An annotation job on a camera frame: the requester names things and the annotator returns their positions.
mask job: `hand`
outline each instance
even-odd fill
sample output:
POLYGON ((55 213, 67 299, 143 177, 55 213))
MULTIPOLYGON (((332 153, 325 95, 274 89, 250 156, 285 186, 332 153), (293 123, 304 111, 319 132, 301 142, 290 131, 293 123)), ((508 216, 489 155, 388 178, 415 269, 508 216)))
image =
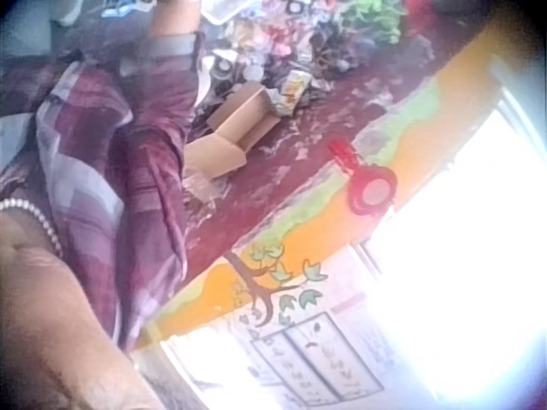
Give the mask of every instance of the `hand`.
POLYGON ((196 32, 200 20, 200 0, 158 2, 148 35, 153 38, 196 32))

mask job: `red object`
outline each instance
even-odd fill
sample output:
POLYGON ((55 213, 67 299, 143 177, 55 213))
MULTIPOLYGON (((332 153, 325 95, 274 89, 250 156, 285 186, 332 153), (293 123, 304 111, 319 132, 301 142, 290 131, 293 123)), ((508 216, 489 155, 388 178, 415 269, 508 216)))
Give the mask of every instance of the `red object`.
POLYGON ((357 215, 383 214, 393 202, 397 189, 397 175, 386 167, 362 164, 362 158, 353 146, 341 138, 336 138, 328 144, 335 161, 342 170, 350 175, 348 189, 348 205, 351 212, 357 215), (383 179, 390 189, 385 199, 379 203, 367 203, 364 199, 367 186, 373 181, 383 179))

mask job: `green leaf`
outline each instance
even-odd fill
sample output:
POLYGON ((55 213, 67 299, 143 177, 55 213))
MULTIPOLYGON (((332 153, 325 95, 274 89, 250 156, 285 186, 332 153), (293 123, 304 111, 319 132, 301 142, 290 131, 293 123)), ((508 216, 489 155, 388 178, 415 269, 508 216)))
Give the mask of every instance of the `green leaf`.
POLYGON ((292 278, 292 273, 287 273, 285 266, 282 263, 278 263, 274 271, 271 271, 270 274, 274 279, 279 280, 280 282, 285 282, 292 278))
POLYGON ((275 246, 266 251, 270 258, 279 259, 285 253, 285 246, 275 246))
POLYGON ((321 274, 321 264, 315 263, 314 265, 309 264, 309 260, 306 259, 303 263, 304 276, 307 280, 312 282, 320 282, 328 278, 328 275, 321 274))
POLYGON ((298 303, 302 309, 305 309, 308 303, 317 306, 317 298, 322 297, 323 294, 315 289, 306 289, 298 297, 298 303))
POLYGON ((279 314, 279 324, 282 326, 292 325, 291 316, 283 316, 282 313, 279 314))
POLYGON ((294 304, 293 302, 296 302, 297 298, 293 295, 283 295, 279 299, 279 309, 281 309, 281 312, 284 312, 285 309, 291 309, 294 310, 294 304))
POLYGON ((255 316, 256 320, 260 320, 260 318, 262 317, 262 312, 258 309, 253 309, 251 314, 255 316))
POLYGON ((255 331, 254 329, 249 329, 249 334, 253 338, 253 340, 260 339, 260 333, 258 331, 255 331))
POLYGON ((255 262, 262 261, 265 256, 266 255, 264 254, 264 250, 259 248, 253 249, 252 254, 250 254, 250 258, 255 262))

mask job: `maroon plaid shirt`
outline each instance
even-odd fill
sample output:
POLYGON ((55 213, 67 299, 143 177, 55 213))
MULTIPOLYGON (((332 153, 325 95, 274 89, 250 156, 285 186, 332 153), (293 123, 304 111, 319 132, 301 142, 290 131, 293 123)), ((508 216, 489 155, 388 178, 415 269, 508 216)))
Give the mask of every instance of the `maroon plaid shirt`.
POLYGON ((2 80, 0 117, 27 144, 0 190, 35 155, 65 261, 125 349, 185 278, 182 154, 198 79, 194 53, 177 54, 121 71, 26 60, 2 80))

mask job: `window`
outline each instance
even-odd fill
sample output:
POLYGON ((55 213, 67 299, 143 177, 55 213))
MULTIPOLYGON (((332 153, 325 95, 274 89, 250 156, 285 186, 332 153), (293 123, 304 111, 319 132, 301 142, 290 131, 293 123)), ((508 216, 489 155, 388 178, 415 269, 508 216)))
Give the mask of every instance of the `window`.
POLYGON ((545 329, 547 166, 507 107, 364 245, 377 314, 450 398, 493 384, 545 329))

